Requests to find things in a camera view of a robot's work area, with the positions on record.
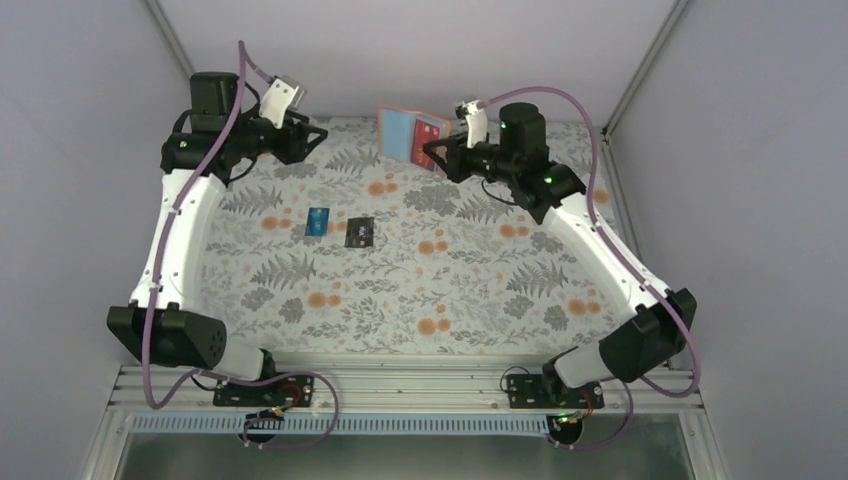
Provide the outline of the blue credit card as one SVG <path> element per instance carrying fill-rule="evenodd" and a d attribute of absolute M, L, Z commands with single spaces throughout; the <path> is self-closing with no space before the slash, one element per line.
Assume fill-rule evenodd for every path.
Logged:
<path fill-rule="evenodd" d="M 305 235 L 308 237 L 324 237 L 329 229 L 329 213 L 327 207 L 310 207 L 307 212 Z"/>

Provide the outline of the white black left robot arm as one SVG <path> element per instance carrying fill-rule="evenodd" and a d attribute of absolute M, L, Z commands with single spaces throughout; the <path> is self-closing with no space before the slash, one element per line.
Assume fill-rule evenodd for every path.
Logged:
<path fill-rule="evenodd" d="M 110 308 L 107 327 L 137 360 L 237 378 L 239 392 L 263 405 L 278 391 L 271 357 L 207 312 L 202 254 L 241 161 L 270 154 L 286 165 L 301 163 L 328 133 L 297 113 L 304 90 L 293 80 L 270 79 L 246 112 L 235 109 L 238 82 L 235 73 L 191 76 L 191 107 L 161 149 L 161 208 L 146 265 L 128 304 Z"/>

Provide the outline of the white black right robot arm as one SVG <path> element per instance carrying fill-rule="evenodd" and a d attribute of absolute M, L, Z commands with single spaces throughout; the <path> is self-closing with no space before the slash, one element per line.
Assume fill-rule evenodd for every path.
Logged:
<path fill-rule="evenodd" d="M 426 142 L 423 153 L 455 183 L 478 176 L 504 184 L 513 204 L 592 274 L 618 324 L 606 337 L 571 348 L 543 366 L 544 399 L 565 407 L 581 387 L 607 379 L 631 383 L 680 353 L 691 339 L 694 296 L 687 289 L 671 290 L 645 267 L 610 231 L 579 176 L 551 160 L 547 121 L 539 109 L 526 102 L 503 106 L 497 142 L 490 140 L 479 103 L 467 102 L 456 112 L 465 132 Z"/>

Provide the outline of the black VIP card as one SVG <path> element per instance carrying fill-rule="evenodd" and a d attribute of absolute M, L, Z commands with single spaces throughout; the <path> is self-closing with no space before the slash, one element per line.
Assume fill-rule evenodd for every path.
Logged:
<path fill-rule="evenodd" d="M 374 219 L 372 217 L 351 218 L 347 223 L 346 246 L 368 248 L 373 246 Z"/>
<path fill-rule="evenodd" d="M 351 218 L 347 221 L 345 234 L 346 248 L 363 248 L 368 237 L 368 225 L 364 218 Z"/>

